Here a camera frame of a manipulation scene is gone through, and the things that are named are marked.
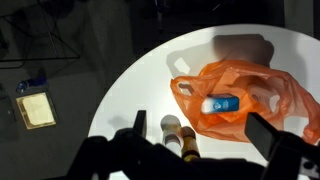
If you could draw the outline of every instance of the white round table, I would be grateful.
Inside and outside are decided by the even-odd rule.
[[[260,34],[270,41],[274,46],[271,68],[289,72],[319,102],[319,41],[278,27],[217,26],[170,40],[131,65],[101,101],[89,136],[102,135],[112,139],[118,129],[133,126],[138,110],[147,110],[147,140],[152,143],[162,141],[160,121],[165,115],[175,115],[182,126],[190,126],[172,95],[170,80],[179,75],[197,75],[206,64],[218,61],[213,53],[212,38],[231,34]],[[285,122],[285,130],[301,136],[306,124],[306,119],[291,117]],[[202,157],[246,158],[266,164],[249,143],[216,140],[202,135],[197,135],[197,143]],[[123,178],[119,174],[113,177]]]

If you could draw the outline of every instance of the brown cylinder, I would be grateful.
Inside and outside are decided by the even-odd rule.
[[[181,150],[182,159],[186,162],[189,162],[192,159],[200,158],[200,153],[196,141],[196,133],[188,126],[183,127],[181,130],[184,141],[184,145]]]

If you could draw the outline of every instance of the orange plastic bag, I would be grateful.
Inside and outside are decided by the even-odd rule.
[[[190,95],[181,91],[183,84],[191,86]],[[177,77],[170,86],[182,112],[199,134],[249,142],[244,134],[247,113],[257,112],[278,130],[283,130],[288,116],[309,117],[303,139],[314,144],[320,137],[320,105],[287,72],[241,60],[223,60],[206,65],[198,76]],[[208,94],[224,93],[240,99],[238,111],[201,112]],[[275,108],[270,105],[270,97],[278,97]]]

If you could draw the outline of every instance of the dark floor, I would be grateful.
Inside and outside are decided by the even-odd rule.
[[[34,6],[31,0],[21,1],[24,2],[22,5],[9,0],[1,2],[0,15],[22,8],[29,22],[30,32],[45,32],[42,16],[38,14],[39,7]],[[16,117],[15,121],[4,123],[6,126],[0,128],[1,180],[45,179],[65,175],[82,140],[87,137],[91,120],[104,94],[136,59],[157,45],[180,34],[213,25],[262,23],[284,26],[283,3],[265,1],[268,3],[264,7],[268,8],[256,10],[256,13],[269,14],[268,19],[256,19],[252,18],[255,16],[242,13],[241,10],[246,4],[243,4],[240,10],[235,6],[223,5],[214,11],[214,14],[212,9],[197,11],[197,8],[194,8],[191,12],[190,7],[185,5],[182,7],[186,9],[178,8],[168,12],[163,31],[159,32],[154,11],[147,2],[89,0],[64,5],[58,27],[63,40],[74,47],[81,58],[27,62],[20,69],[0,69],[0,84],[11,98]],[[220,1],[212,2],[207,6],[215,8]],[[230,12],[227,11],[230,8],[233,13],[228,15],[226,12]],[[237,13],[242,14],[242,17],[232,18],[237,16]],[[19,18],[13,20],[23,26]],[[10,42],[10,51],[4,58],[20,57],[24,43],[30,39],[25,38],[3,19],[0,19],[0,28],[5,41]],[[38,38],[32,43],[28,57],[45,58],[52,55],[54,54],[49,39]],[[40,68],[47,73],[48,86],[45,89],[50,93],[55,105],[59,116],[58,123],[51,127],[27,130],[15,102],[15,98],[21,94],[16,93],[15,88],[21,80],[35,77]],[[37,88],[27,94],[42,90],[44,88]]]

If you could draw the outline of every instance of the bottle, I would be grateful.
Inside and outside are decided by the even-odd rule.
[[[183,139],[179,119],[173,115],[166,115],[161,120],[161,129],[163,131],[163,144],[180,157]]]
[[[196,141],[196,133],[188,126],[182,128],[184,145],[181,150],[181,157],[185,162],[200,158],[200,153]]]
[[[16,91],[18,93],[24,93],[29,87],[36,87],[36,86],[41,86],[47,83],[47,79],[44,76],[39,76],[33,79],[28,79],[25,81],[21,81],[18,86]]]

